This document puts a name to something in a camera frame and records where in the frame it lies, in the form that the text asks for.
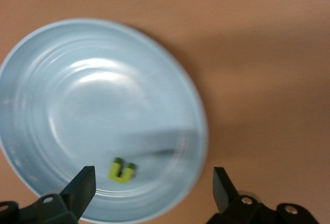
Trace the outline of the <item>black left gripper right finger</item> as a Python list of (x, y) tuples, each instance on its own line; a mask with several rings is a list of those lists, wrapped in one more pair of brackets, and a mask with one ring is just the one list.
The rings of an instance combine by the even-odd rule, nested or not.
[(272, 210), (255, 197), (239, 193), (223, 167), (213, 170), (212, 192), (218, 212), (208, 223), (318, 223), (300, 205), (281, 203)]

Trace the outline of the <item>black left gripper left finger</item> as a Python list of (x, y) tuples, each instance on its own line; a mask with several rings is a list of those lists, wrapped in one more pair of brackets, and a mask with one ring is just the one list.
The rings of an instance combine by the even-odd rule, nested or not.
[(59, 194), (44, 195), (25, 208), (1, 202), (1, 223), (78, 223), (95, 192), (95, 167), (85, 166)]

